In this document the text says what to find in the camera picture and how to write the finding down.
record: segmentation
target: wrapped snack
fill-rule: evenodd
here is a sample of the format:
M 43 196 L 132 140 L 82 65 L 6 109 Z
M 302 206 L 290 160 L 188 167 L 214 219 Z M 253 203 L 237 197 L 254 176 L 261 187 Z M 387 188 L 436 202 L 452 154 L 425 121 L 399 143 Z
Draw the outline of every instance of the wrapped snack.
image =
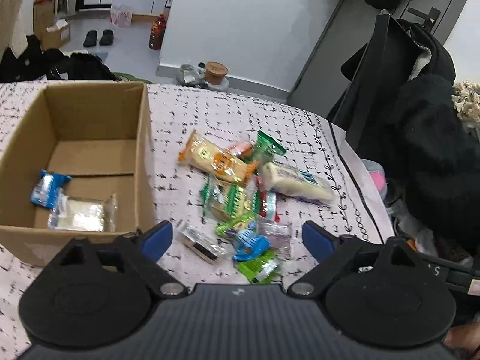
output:
M 237 269 L 252 284 L 269 284 L 280 274 L 280 264 L 280 260 L 268 249 L 255 259 L 238 263 Z
M 258 191 L 255 197 L 253 211 L 265 219 L 280 222 L 277 213 L 277 194 L 271 191 Z
M 33 204 L 48 208 L 50 210 L 57 206 L 60 188 L 71 180 L 70 176 L 60 173 L 49 173 L 46 170 L 40 171 L 40 181 L 30 195 Z
M 185 246 L 208 263 L 213 264 L 218 259 L 228 258 L 229 254 L 225 248 L 191 227 L 188 222 L 181 220 L 177 224 L 177 231 L 181 234 L 181 241 Z
M 247 140 L 241 140 L 228 147 L 228 150 L 238 158 L 250 157 L 254 153 L 254 145 Z
M 116 195 L 103 202 L 71 198 L 61 190 L 58 204 L 50 213 L 48 227 L 55 230 L 115 231 L 116 210 Z
M 178 154 L 178 161 L 238 185 L 244 185 L 258 166 L 256 161 L 247 165 L 229 151 L 203 138 L 197 130 L 191 132 L 185 149 Z
M 264 218 L 257 219 L 257 232 L 264 235 L 270 242 L 272 249 L 280 258 L 291 256 L 292 226 L 270 221 Z
M 270 242 L 264 235 L 250 229 L 242 229 L 235 236 L 233 246 L 236 251 L 233 255 L 235 261 L 250 261 L 265 252 Z
M 263 190 L 291 196 L 307 203 L 328 204 L 335 195 L 327 181 L 277 161 L 266 163 L 259 171 Z
M 216 219 L 226 221 L 251 210 L 254 193 L 210 175 L 200 195 L 203 199 L 203 215 L 212 214 Z
M 260 163 L 259 166 L 262 166 L 273 161 L 275 155 L 285 155 L 286 152 L 287 150 L 275 139 L 263 131 L 258 131 L 257 140 L 253 147 L 253 154 L 250 160 L 258 161 Z
M 237 233 L 240 230 L 255 230 L 255 228 L 255 214 L 252 211 L 248 211 L 245 214 L 238 216 L 237 218 L 233 218 L 224 223 L 220 223 L 220 225 L 217 225 L 215 227 L 215 232 L 219 237 L 235 239 Z

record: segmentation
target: bottle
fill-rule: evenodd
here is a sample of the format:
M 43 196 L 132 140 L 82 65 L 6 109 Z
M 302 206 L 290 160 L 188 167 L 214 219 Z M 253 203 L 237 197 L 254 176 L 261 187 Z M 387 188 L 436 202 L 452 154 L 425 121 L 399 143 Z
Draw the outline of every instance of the bottle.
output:
M 150 41 L 148 47 L 153 50 L 160 50 L 162 47 L 163 37 L 165 35 L 165 28 L 167 27 L 167 20 L 170 14 L 170 8 L 172 7 L 173 0 L 166 0 L 163 13 L 159 15 L 157 20 L 152 24 L 152 30 L 150 31 Z

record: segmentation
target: black slipper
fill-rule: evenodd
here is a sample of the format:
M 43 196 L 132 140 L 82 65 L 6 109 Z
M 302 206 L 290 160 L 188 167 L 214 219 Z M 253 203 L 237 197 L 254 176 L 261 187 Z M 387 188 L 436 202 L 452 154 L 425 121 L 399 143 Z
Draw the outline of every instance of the black slipper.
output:
M 91 30 L 87 32 L 85 41 L 83 42 L 84 47 L 93 47 L 97 45 L 97 31 Z
M 100 46 L 110 46 L 113 44 L 113 31 L 112 30 L 104 30 L 103 35 L 98 42 Z

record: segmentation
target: blue snack wrapper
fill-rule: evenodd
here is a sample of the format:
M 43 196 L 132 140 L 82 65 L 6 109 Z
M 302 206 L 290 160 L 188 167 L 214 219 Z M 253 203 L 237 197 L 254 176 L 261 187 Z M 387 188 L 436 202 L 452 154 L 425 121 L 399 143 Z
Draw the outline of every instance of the blue snack wrapper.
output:
M 237 233 L 233 246 L 236 251 L 233 255 L 235 261 L 250 261 L 263 254 L 270 242 L 264 235 L 243 229 Z
M 53 210 L 57 205 L 60 188 L 68 183 L 71 177 L 60 173 L 49 173 L 44 169 L 40 171 L 40 177 L 40 181 L 30 195 L 30 201 Z

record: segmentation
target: cardboard box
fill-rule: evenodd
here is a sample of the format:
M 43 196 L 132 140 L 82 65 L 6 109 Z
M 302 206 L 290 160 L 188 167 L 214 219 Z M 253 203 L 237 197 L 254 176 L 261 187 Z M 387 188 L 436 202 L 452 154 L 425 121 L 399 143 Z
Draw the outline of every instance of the cardboard box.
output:
M 139 82 L 47 86 L 16 127 L 0 163 L 0 244 L 25 263 L 46 265 L 73 237 L 110 242 L 155 224 L 150 108 Z M 30 193 L 40 169 L 71 175 L 71 197 L 117 194 L 116 232 L 47 229 L 49 210 Z
M 58 49 L 70 41 L 70 25 L 42 35 L 42 50 Z
M 55 23 L 55 5 L 53 1 L 44 1 L 33 5 L 33 34 L 42 41 L 47 27 Z

